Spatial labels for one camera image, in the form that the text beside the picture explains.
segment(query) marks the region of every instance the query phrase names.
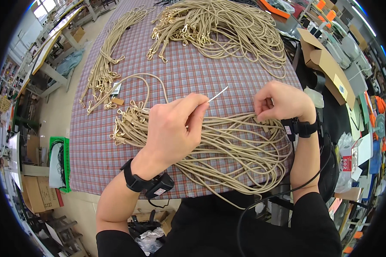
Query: wrist-mounted device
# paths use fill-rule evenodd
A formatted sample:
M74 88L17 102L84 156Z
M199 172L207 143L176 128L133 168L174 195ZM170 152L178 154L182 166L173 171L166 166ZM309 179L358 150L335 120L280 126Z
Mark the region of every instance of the wrist-mounted device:
M320 123L317 116L316 121L313 124L310 124L309 122L301 122L298 118L281 120L281 122L291 142L296 140L296 134L299 134L299 137L310 137L311 134L319 129Z
M167 191L170 191L174 186L175 182L166 172L163 175L157 175L151 180L144 180L136 174L132 174L130 164L132 159L128 160L120 170L124 171L124 178L126 179L127 187L134 192L141 192L146 189L146 196L148 199L159 196Z

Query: hand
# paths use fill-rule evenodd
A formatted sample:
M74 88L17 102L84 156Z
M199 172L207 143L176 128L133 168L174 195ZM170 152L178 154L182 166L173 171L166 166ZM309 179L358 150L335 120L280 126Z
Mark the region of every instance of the hand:
M316 110L310 97L302 90L278 81L271 81L259 90L253 103L259 121L294 117L311 124L316 121Z
M191 93L171 103L153 106L146 146L133 159L132 173L150 180L191 153L201 141L208 100L205 95Z

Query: bundle of cords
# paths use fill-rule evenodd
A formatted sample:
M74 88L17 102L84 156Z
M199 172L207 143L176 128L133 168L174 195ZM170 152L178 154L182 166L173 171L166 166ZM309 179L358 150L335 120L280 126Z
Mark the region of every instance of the bundle of cords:
M66 176L65 176L65 168L64 168L64 141L62 139L56 139L55 141L52 142L48 156L49 158L51 158L53 147L57 144L59 144L60 146L59 152L57 154L57 172L60 174L61 181L66 186Z
M80 97L80 103L83 108L86 105L83 98L87 94L89 88L93 91L94 103L88 103L87 114L91 113L98 105L104 103L105 109L115 109L117 106L112 103L110 95L113 92L112 83L115 79L120 78L120 75L112 71L112 65L117 64L125 57L121 56L119 59L113 59L112 53L116 47L118 40L123 33L130 28L130 26L143 20L147 14L152 12L155 7L143 9L144 5L136 7L126 13L112 23L107 28L107 36L104 39L104 44L100 48L100 53L97 56L96 62L93 65L90 76L88 77L87 87Z
M161 0L160 2L157 2L154 5L160 4L161 7L162 7L162 6L166 5L166 4L175 4L175 3L178 3L180 1L181 0ZM248 4L248 5L254 6L256 8L260 8L257 5L256 0L230 0L230 1L233 1L233 2L236 2L236 3Z
M125 112L120 109L117 113L114 131L110 138L116 145L130 144L144 147L147 141L149 125L149 109L145 108L149 100L149 85L141 75L152 76L162 85L166 103L168 103L164 83L155 75L139 73L129 77L137 77L147 86L147 97L138 105L131 101L131 107ZM257 131L264 129L269 137ZM231 203L216 192L217 187L226 186L243 194L261 194L276 187L286 173L284 161L292 153L291 143L278 148L276 143L287 140L286 133L280 121L270 120L268 123L259 124L255 113L244 113L225 118L205 117L202 126L202 140L200 145L190 155L175 164L179 170L192 182L206 187L212 193L233 206L244 208ZM230 167L236 170L223 173L215 169L210 163L235 162ZM265 182L257 183L254 174L262 175ZM247 177L253 187L240 182Z
M275 21L258 8L229 0L183 0L166 7L151 23L157 21L150 60L158 53L166 63L165 48L172 40L191 43L208 58L246 58L277 79L286 75L286 54Z

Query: black wristband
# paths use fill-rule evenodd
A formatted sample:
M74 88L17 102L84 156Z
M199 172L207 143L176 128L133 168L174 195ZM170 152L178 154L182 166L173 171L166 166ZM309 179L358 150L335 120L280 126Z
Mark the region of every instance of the black wristband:
M140 193L147 185L150 184L150 181L141 179L138 175L133 175L130 164L132 163L133 158L128 160L120 170L124 171L124 178L126 179L127 187L137 193Z
M296 134L299 134L300 137L308 138L311 134L317 131L319 121L317 120L313 124L309 122L300 122L298 121Z

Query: checkered fabric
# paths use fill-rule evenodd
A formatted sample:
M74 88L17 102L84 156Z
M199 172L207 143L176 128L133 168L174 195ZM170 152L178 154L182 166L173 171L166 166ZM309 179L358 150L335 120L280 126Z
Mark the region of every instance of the checkered fabric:
M128 144L115 146L114 140L109 138L109 134L113 133L116 110L104 110L103 106L100 105L87 116L87 110L82 108L79 98L86 87L87 78L104 42L106 29L110 23L140 4L150 7L155 2L157 0L120 1L93 44L83 68L72 110L70 126L70 187L72 190L101 194L108 183L120 172L120 167L128 159L135 157L139 151L139 148ZM206 58L193 45L183 46L181 42L170 42L167 46L164 53L165 58L168 59L167 63L163 63L157 54L152 60L146 58L148 49L153 43L151 32L154 24L151 24L150 21L162 10L157 7L144 20L124 33L112 57L119 58L124 55L125 59L114 65L113 71L121 74L122 77L139 72L157 75L166 85L169 101L185 97L191 92L212 97L229 86L228 90L210 103L207 116L226 117L254 111L253 95L264 84L274 79L257 63L249 62L244 58L227 57L217 60ZM284 68L286 69L286 77L281 81L301 89L299 80L289 61L286 62ZM151 87L147 107L151 108L157 103L165 103L159 82L151 77L147 77L147 81ZM123 99L125 103L122 109L125 110L131 100L144 101L146 93L146 87L141 80L130 79L126 81L118 95L118 98ZM84 98L86 106L89 100L93 100L90 92ZM286 144L288 144L288 138L285 136L282 141L277 143L277 147L282 148ZM282 154L288 151L288 148L284 149ZM292 158L285 161L286 172L288 172L291 162ZM227 161L215 161L211 165L221 172L237 169L237 164ZM198 197L211 194L205 187L191 182L176 167L171 166L166 171L175 181L175 187L170 192L159 196L158 199ZM252 184L246 176L241 176L239 179L247 185ZM263 183L268 178L255 174L254 179L258 183ZM217 192L228 190L227 187L216 189Z

